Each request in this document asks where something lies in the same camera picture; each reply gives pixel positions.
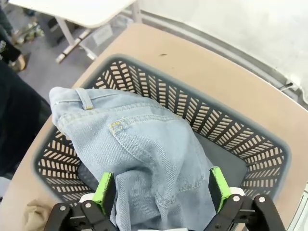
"belt loop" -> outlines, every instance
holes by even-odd
[[[82,107],[84,110],[91,110],[94,108],[91,99],[87,93],[87,91],[83,88],[76,88],[75,89],[77,94],[79,95],[81,102],[82,102]]]

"light blue jeans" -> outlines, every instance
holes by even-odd
[[[207,226],[212,164],[184,119],[119,90],[53,88],[50,100],[53,123],[95,178],[114,173],[110,220],[121,231]]]

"paper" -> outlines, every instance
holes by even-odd
[[[96,45],[99,46],[107,39],[109,39],[112,36],[112,34],[113,33],[110,24],[106,24],[94,32],[93,38],[94,41],[96,42]]]

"stitching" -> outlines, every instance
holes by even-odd
[[[144,107],[158,108],[158,109],[162,109],[162,110],[170,112],[169,109],[164,108],[161,105],[153,105],[152,103],[133,103],[133,104],[129,104],[129,105],[125,105],[125,106],[121,106],[121,107],[117,107],[117,108],[111,108],[111,109],[107,109],[107,110],[102,109],[102,108],[95,108],[93,110],[82,111],[82,112],[74,113],[74,114],[64,114],[58,119],[57,124],[58,125],[62,124],[64,126],[64,125],[69,125],[72,122],[75,122],[76,120],[78,121],[78,120],[83,119],[85,117],[100,114],[100,113],[121,112],[121,111],[130,110],[130,109],[138,109],[138,108],[144,108]]]
[[[121,142],[119,142],[120,138],[116,135],[116,133],[118,133],[119,131],[122,131],[124,134],[125,134],[125,137],[131,141],[131,144],[133,144],[137,149],[139,149],[140,151],[142,151],[142,148],[140,148],[134,141],[133,139],[130,138],[130,136],[125,132],[123,131],[123,128],[126,128],[128,125],[130,124],[134,124],[134,123],[138,123],[138,122],[142,122],[142,121],[148,121],[148,120],[159,120],[159,121],[165,121],[165,122],[170,122],[171,120],[165,120],[167,119],[168,117],[169,118],[173,118],[173,119],[181,119],[180,118],[176,118],[175,116],[164,116],[165,118],[164,119],[159,119],[159,118],[151,118],[151,119],[142,119],[142,120],[137,120],[137,121],[132,121],[130,123],[127,123],[127,124],[124,124],[123,126],[120,126],[121,122],[124,122],[125,120],[127,119],[123,119],[123,120],[120,120],[120,121],[116,121],[114,123],[112,123],[109,128],[112,130],[111,133],[112,135],[114,136],[114,138],[118,141],[118,143],[132,156],[134,157],[135,159],[137,159],[138,161],[144,163],[146,166],[148,166],[149,168],[154,168],[154,164],[153,164],[153,158],[151,156],[149,156],[149,159],[150,159],[150,163],[145,163],[144,161],[140,160],[137,156],[135,156],[133,153],[131,153],[129,151],[129,149],[127,149],[126,145],[122,145]],[[164,207],[164,208],[168,208],[171,204],[173,204],[175,202],[175,197],[181,193],[181,192],[185,192],[185,191],[189,191],[189,190],[193,190],[193,189],[197,189],[199,188],[202,183],[206,180],[206,177],[204,174],[201,175],[201,178],[199,180],[197,180],[194,184],[188,184],[188,185],[185,185],[179,189],[177,189],[175,195],[171,196],[171,199],[168,200],[168,199],[165,199],[162,194],[160,194],[158,192],[158,190],[156,190],[155,192],[155,199],[157,201],[157,203],[161,206],[161,207]]]
[[[118,95],[118,93],[107,94],[107,95],[98,95],[98,96],[94,96],[92,98],[89,97],[89,98],[90,98],[90,100],[96,100],[96,99],[99,99],[99,98],[104,98],[104,97],[112,96],[112,95]],[[60,104],[60,103],[71,103],[71,102],[80,102],[80,97],[78,99],[69,99],[69,100],[57,101],[52,106],[55,106],[55,105]]]
[[[130,121],[130,122],[126,122],[124,123],[124,125],[120,126],[121,122],[125,122],[126,120],[131,120],[131,119],[135,119],[138,118],[138,120],[134,120],[134,121]],[[139,115],[139,116],[134,116],[134,117],[129,117],[129,118],[125,118],[119,121],[116,121],[114,123],[112,123],[110,126],[113,127],[114,131],[118,131],[118,130],[122,130],[123,128],[128,127],[129,125],[132,124],[137,124],[140,122],[144,122],[144,121],[151,121],[151,120],[158,120],[158,121],[163,121],[163,122],[170,122],[173,120],[181,120],[182,118],[176,115]]]
[[[83,88],[77,88],[75,89],[75,91],[77,92],[81,103],[82,103],[82,107],[84,110],[88,110],[88,109],[93,109],[93,104],[91,102],[91,99],[89,98],[86,90],[84,90]]]

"table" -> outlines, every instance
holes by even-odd
[[[86,28],[97,28],[104,25],[122,10],[132,5],[135,22],[141,23],[141,12],[138,0],[9,0],[10,4],[32,9],[56,18],[69,46],[64,55],[57,58],[61,62],[91,30],[85,30],[79,38],[74,39],[65,20]]]
[[[237,64],[142,24],[132,24],[124,31],[73,87],[79,87],[103,60],[115,53],[130,55],[206,92],[285,140],[292,151],[292,163],[275,204],[285,226],[289,225],[308,179],[308,171],[305,171],[308,112],[304,108]],[[13,177],[0,206],[1,231],[23,230],[22,215],[29,201],[38,198],[50,206],[57,201],[31,171],[33,155],[50,128],[51,119],[32,143]]]

